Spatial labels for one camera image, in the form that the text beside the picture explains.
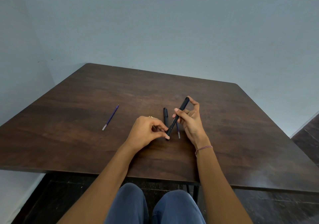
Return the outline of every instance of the wood grain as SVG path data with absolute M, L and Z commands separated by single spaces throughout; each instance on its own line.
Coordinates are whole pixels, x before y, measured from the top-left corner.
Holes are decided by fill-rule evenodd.
M 236 84 L 86 64 L 0 127 L 0 168 L 98 174 L 140 116 L 163 120 L 190 95 L 232 186 L 319 192 L 319 168 Z M 114 108 L 120 105 L 102 131 Z M 180 126 L 141 150 L 128 176 L 198 182 Z

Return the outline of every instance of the left hand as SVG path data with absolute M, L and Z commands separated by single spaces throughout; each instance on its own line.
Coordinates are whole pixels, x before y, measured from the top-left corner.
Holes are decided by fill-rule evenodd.
M 136 119 L 125 144 L 138 152 L 156 138 L 165 137 L 169 139 L 169 136 L 165 133 L 167 130 L 168 127 L 161 120 L 155 117 L 140 116 Z

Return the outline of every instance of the bracelet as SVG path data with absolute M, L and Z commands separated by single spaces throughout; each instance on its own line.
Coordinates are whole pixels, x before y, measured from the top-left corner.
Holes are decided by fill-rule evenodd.
M 212 145 L 207 145 L 207 146 L 204 146 L 204 147 L 199 148 L 198 150 L 205 149 L 205 148 L 213 148 L 213 146 L 212 146 Z

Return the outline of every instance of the wall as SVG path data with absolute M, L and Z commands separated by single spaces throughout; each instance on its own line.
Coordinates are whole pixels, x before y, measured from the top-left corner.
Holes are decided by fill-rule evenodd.
M 54 86 L 24 0 L 0 0 L 0 125 Z M 0 223 L 10 223 L 44 174 L 0 170 Z
M 56 83 L 85 62 L 234 82 L 288 136 L 318 111 L 319 0 L 26 4 Z

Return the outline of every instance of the jeans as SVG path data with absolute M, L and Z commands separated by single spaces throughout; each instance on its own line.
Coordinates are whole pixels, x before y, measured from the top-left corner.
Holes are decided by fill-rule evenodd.
M 108 211 L 105 224 L 148 223 L 148 209 L 143 191 L 126 183 L 117 192 Z M 153 210 L 152 223 L 205 223 L 193 198 L 183 190 L 166 193 Z

